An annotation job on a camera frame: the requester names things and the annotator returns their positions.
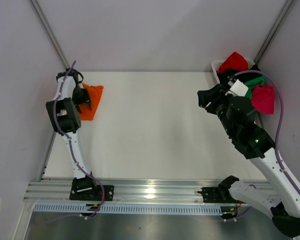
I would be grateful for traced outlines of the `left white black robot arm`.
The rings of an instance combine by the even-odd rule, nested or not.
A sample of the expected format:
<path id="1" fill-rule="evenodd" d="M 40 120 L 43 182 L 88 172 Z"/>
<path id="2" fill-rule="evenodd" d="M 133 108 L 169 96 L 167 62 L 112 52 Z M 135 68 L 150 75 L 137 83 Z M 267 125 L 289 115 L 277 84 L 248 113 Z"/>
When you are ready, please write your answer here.
<path id="1" fill-rule="evenodd" d="M 79 141 L 82 126 L 80 114 L 83 112 L 80 107 L 91 110 L 92 100 L 79 78 L 83 75 L 73 67 L 58 73 L 56 94 L 45 103 L 45 107 L 53 130 L 62 137 L 70 156 L 73 170 L 70 198 L 84 196 L 87 200 L 93 200 L 98 196 L 99 188 L 84 160 Z"/>

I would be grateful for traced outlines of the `orange t shirt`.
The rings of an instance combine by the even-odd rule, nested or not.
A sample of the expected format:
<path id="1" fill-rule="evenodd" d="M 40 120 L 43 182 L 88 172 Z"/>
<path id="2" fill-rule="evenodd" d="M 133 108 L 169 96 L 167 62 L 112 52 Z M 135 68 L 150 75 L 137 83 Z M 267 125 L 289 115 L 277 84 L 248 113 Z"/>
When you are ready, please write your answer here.
<path id="1" fill-rule="evenodd" d="M 84 83 L 83 88 L 87 90 L 87 93 L 91 99 L 92 110 L 89 110 L 87 107 L 84 107 L 81 104 L 80 109 L 82 114 L 79 114 L 79 116 L 82 121 L 92 121 L 95 117 L 99 103 L 101 101 L 104 87 L 101 85 L 91 86 Z"/>

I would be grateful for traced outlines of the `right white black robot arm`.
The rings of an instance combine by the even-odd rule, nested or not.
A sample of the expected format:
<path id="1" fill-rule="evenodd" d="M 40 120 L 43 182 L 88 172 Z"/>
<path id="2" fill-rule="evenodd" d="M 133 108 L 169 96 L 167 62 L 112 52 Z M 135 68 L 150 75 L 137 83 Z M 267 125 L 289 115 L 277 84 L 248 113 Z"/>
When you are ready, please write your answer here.
<path id="1" fill-rule="evenodd" d="M 244 96 L 233 95 L 221 84 L 197 92 L 199 107 L 216 115 L 228 138 L 270 183 L 275 196 L 248 185 L 235 176 L 218 184 L 224 202 L 241 201 L 271 218 L 285 236 L 300 236 L 300 182 L 290 171 L 270 135 L 257 124 L 257 109 Z"/>

